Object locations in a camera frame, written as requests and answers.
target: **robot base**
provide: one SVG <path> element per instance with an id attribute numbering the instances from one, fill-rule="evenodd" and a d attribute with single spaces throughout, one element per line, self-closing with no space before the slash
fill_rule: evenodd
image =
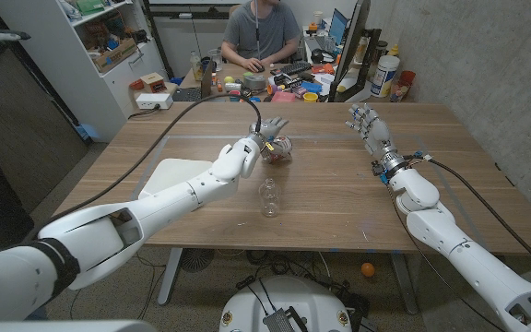
<path id="1" fill-rule="evenodd" d="M 263 278 L 262 282 L 264 287 L 256 281 L 230 298 L 222 311 L 220 332 L 268 332 L 264 323 L 266 315 L 257 297 L 270 315 L 275 312 L 272 304 L 277 310 L 283 311 L 293 307 L 308 331 L 351 331 L 346 307 L 331 291 L 318 283 L 294 276 L 268 277 Z M 289 322 L 295 331 L 301 331 L 292 318 Z"/>

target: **table leg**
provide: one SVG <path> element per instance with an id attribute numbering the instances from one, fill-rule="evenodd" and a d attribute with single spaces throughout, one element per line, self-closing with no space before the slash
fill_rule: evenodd
<path id="1" fill-rule="evenodd" d="M 170 300 L 173 285 L 175 284 L 175 276 L 177 269 L 180 267 L 180 258 L 182 257 L 183 248 L 172 248 L 170 258 L 165 265 L 165 274 L 161 282 L 161 289 L 159 290 L 159 297 L 157 302 L 159 305 L 165 305 Z"/>
<path id="2" fill-rule="evenodd" d="M 409 271 L 407 269 L 405 255 L 391 254 L 391 262 L 393 263 L 393 272 L 395 272 L 398 288 L 401 290 L 401 297 L 405 303 L 405 311 L 408 314 L 417 314 L 419 308 L 415 301 L 415 292 L 413 291 L 413 285 L 411 284 L 411 277 L 409 276 Z"/>

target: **cardboard box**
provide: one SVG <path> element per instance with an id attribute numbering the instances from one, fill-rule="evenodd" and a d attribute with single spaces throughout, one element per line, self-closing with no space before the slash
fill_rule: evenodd
<path id="1" fill-rule="evenodd" d="M 157 93 L 165 90 L 165 82 L 163 82 L 163 76 L 157 73 L 144 75 L 140 79 L 142 79 L 145 83 L 145 91 L 148 93 Z"/>
<path id="2" fill-rule="evenodd" d="M 106 73 L 116 67 L 130 54 L 136 51 L 136 43 L 132 38 L 120 41 L 120 46 L 111 51 L 106 51 L 100 57 L 92 59 L 93 64 L 100 73 Z"/>

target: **red object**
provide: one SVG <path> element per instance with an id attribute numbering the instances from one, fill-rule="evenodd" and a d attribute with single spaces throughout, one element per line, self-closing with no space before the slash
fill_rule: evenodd
<path id="1" fill-rule="evenodd" d="M 291 92 L 277 91 L 272 102 L 294 102 L 296 96 Z"/>
<path id="2" fill-rule="evenodd" d="M 325 72 L 325 66 L 324 65 L 313 65 L 313 68 L 311 69 L 313 74 L 323 74 Z"/>
<path id="3" fill-rule="evenodd" d="M 137 90 L 137 89 L 143 89 L 145 87 L 145 84 L 143 83 L 142 79 L 137 79 L 136 81 L 130 83 L 128 85 L 130 89 Z"/>
<path id="4" fill-rule="evenodd" d="M 407 82 L 409 85 L 413 85 L 413 80 L 415 79 L 415 72 L 405 70 L 401 73 L 401 80 Z"/>
<path id="5" fill-rule="evenodd" d="M 331 64 L 324 64 L 324 71 L 327 74 L 333 75 L 336 71 L 333 69 L 333 66 Z"/>

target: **power strip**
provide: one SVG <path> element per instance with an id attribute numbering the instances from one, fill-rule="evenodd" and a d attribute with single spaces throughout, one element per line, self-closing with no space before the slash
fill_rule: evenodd
<path id="1" fill-rule="evenodd" d="M 141 93 L 136 98 L 136 104 L 141 110 L 151 110 L 159 105 L 162 110 L 169 110 L 173 104 L 173 98 L 169 93 Z"/>

